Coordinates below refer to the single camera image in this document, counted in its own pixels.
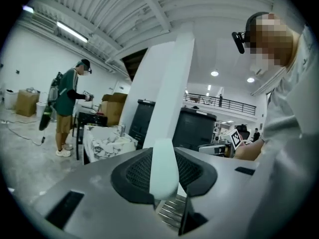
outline black table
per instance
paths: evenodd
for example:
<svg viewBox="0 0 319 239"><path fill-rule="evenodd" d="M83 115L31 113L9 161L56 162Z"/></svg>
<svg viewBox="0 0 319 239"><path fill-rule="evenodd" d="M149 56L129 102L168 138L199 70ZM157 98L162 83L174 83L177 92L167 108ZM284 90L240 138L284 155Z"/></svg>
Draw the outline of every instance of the black table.
<svg viewBox="0 0 319 239"><path fill-rule="evenodd" d="M76 159L79 160L79 144L83 144L83 134L80 137L80 131L84 129L84 125L91 123L98 126L107 126L108 118L104 115L91 113L93 109L87 108L81 105L77 106L77 112L75 114L74 122L78 118L77 130L76 130Z"/></svg>

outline headset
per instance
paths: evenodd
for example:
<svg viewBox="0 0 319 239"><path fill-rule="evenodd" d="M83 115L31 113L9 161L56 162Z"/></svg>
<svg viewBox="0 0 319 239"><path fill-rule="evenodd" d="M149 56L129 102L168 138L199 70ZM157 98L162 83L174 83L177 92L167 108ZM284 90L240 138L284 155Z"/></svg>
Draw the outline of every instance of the headset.
<svg viewBox="0 0 319 239"><path fill-rule="evenodd" d="M254 15L251 15L249 17L249 19L247 20L247 22L246 22L246 31L245 32L238 32L238 33L237 32L232 32L231 36L233 37L240 54L244 54L245 53L245 49L244 49L243 43L249 42L250 24L254 20L256 20L256 18L258 16L261 16L261 15L264 15L264 14L268 14L268 12L261 11L261 12L255 13Z"/></svg>

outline white trash bin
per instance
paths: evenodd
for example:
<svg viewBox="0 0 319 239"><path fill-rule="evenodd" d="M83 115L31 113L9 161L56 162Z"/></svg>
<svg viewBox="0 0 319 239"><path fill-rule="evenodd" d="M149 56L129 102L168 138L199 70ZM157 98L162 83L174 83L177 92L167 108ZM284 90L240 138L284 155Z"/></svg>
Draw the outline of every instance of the white trash bin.
<svg viewBox="0 0 319 239"><path fill-rule="evenodd" d="M39 103L46 103L47 100L48 100L48 93L41 92L39 96Z"/></svg>
<svg viewBox="0 0 319 239"><path fill-rule="evenodd" d="M8 90L5 91L4 94L4 107L6 109L14 109L15 103L18 98L18 92L10 92Z"/></svg>
<svg viewBox="0 0 319 239"><path fill-rule="evenodd" d="M36 103L36 116L38 118L42 117L45 106L46 106L45 103L40 103L40 102Z"/></svg>

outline metal grille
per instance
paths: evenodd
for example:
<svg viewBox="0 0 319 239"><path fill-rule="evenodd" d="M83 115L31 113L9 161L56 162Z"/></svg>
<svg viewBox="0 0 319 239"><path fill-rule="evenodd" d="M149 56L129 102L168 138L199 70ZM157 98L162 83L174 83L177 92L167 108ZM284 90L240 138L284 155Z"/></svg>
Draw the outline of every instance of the metal grille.
<svg viewBox="0 0 319 239"><path fill-rule="evenodd" d="M180 222L185 210L185 201L185 197L177 195L175 199L166 201L159 211L160 219L176 232L180 228Z"/></svg>
<svg viewBox="0 0 319 239"><path fill-rule="evenodd" d="M133 163L127 170L126 178L136 187L149 192L150 191L150 177L152 167L152 156L149 155L141 158L138 162Z"/></svg>
<svg viewBox="0 0 319 239"><path fill-rule="evenodd" d="M177 152L175 152L175 157L178 166L179 182L186 191L188 184L197 180L202 175L202 169Z"/></svg>

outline ceiling light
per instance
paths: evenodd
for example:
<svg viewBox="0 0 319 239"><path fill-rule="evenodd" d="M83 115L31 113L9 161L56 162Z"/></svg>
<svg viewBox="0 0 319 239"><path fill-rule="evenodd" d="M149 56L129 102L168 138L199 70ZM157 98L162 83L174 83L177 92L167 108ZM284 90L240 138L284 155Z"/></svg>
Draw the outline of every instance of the ceiling light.
<svg viewBox="0 0 319 239"><path fill-rule="evenodd" d="M31 7L29 7L29 6L27 6L27 5L23 5L23 6L22 6L22 9L23 9L23 10L26 10L26 11L28 11L28 12L31 12L31 13L34 12L33 9L32 9Z"/></svg>
<svg viewBox="0 0 319 239"><path fill-rule="evenodd" d="M255 79L254 79L254 78L248 78L247 81L248 81L249 83L252 83L252 82L255 81Z"/></svg>
<svg viewBox="0 0 319 239"><path fill-rule="evenodd" d="M219 75L219 73L217 71L212 71L210 74L211 74L211 76L214 76L214 77Z"/></svg>
<svg viewBox="0 0 319 239"><path fill-rule="evenodd" d="M79 38L81 41L88 42L88 38L86 38L85 36L77 33L76 31L74 31L73 29L68 27L67 25L65 25L65 24L63 24L63 23L61 23L59 21L56 24L57 24L58 27L64 29L65 31L67 31L70 34L74 35L75 37Z"/></svg>

